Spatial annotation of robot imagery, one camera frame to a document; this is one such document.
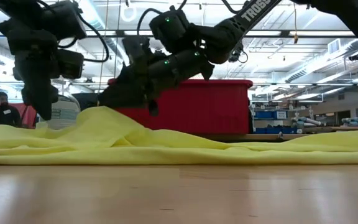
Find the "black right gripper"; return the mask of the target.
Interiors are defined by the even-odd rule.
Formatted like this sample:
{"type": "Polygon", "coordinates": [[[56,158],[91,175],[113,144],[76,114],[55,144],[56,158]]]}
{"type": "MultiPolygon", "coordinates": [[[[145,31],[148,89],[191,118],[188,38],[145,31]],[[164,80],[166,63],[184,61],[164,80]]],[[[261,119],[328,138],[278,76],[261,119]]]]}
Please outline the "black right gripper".
{"type": "Polygon", "coordinates": [[[155,60],[124,64],[116,79],[108,80],[108,87],[98,95],[98,103],[109,108],[144,108],[149,115],[158,116],[155,100],[162,91],[177,86],[180,69],[176,61],[155,60]]]}

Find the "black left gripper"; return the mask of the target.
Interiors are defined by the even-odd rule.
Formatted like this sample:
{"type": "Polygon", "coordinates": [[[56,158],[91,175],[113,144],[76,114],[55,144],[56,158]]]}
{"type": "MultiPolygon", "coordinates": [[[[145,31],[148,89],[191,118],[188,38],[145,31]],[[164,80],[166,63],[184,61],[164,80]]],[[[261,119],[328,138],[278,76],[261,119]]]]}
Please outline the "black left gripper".
{"type": "Polygon", "coordinates": [[[52,104],[58,101],[58,90],[50,86],[50,79],[58,74],[56,37],[46,30],[13,29],[7,40],[15,60],[14,76],[25,83],[24,104],[50,120],[52,104]]]}

